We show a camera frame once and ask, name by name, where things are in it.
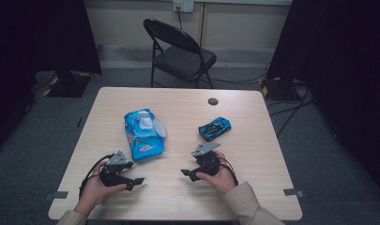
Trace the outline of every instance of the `person's right hand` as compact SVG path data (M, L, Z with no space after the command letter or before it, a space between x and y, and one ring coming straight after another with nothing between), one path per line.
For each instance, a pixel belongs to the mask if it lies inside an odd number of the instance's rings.
M220 158L221 164L227 165L227 162L223 159L223 158L225 158L225 155L222 152L220 152L218 150L214 150L213 152L215 152L217 154L217 156ZM206 180L219 193L221 193L223 195L225 195L232 188L236 187L233 176L224 167L220 167L219 172L214 176L211 176L211 175L206 174L204 172L197 172L196 176L202 180Z

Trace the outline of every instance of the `folding chair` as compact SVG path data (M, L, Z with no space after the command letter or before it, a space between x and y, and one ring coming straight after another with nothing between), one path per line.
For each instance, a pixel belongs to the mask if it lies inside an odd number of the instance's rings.
M153 40L151 87L154 83L163 87L154 81L155 68L158 68L187 83L196 83L195 87L203 81L214 88L208 70L216 63L216 54L200 48L186 32L164 22L145 19L144 28ZM157 39L171 46L164 51ZM204 74L207 81L201 79Z

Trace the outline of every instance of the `handheld controller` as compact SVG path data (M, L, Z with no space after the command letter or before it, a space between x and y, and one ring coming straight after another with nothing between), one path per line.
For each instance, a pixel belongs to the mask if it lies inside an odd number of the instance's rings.
M134 186L141 185L144 181L144 178L136 178L132 180L120 174L124 169L130 169L132 165L133 162L128 161L122 151L118 151L101 169L99 179L102 184L107 187L126 184L126 190L131 191Z
M212 150L219 147L219 142L205 142L199 143L198 147L194 152L192 152L192 156L196 158L196 163L200 167L189 171L189 170L181 170L181 172L190 177L192 182L200 180L197 176L197 172L207 173L209 175L216 175L219 172L220 168L220 159L216 153Z

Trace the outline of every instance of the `table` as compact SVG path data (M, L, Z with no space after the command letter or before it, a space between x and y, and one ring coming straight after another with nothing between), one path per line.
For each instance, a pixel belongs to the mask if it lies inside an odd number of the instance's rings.
M208 104L210 98L219 101ZM90 219L122 220L235 220L220 194L207 182L191 180L181 169L198 165L190 154L203 139L198 127L222 116L232 129L214 142L230 161L238 182L248 181L260 204L280 219L296 220L302 212L293 188L263 97L256 91L104 87L84 125L58 191L66 199L54 199L51 219L72 210L79 186L93 164L122 150L131 160L124 130L126 113L148 108L166 127L164 152L135 162L123 174L145 177L132 192L116 193L97 206Z

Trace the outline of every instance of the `beige sleeve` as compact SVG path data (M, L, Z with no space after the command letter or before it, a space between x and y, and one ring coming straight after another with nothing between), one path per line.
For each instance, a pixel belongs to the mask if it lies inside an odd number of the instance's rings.
M86 221L87 217L84 215L69 210L58 220L57 225L84 225Z
M282 225L268 210L261 207L251 185L244 182L224 195L241 225Z

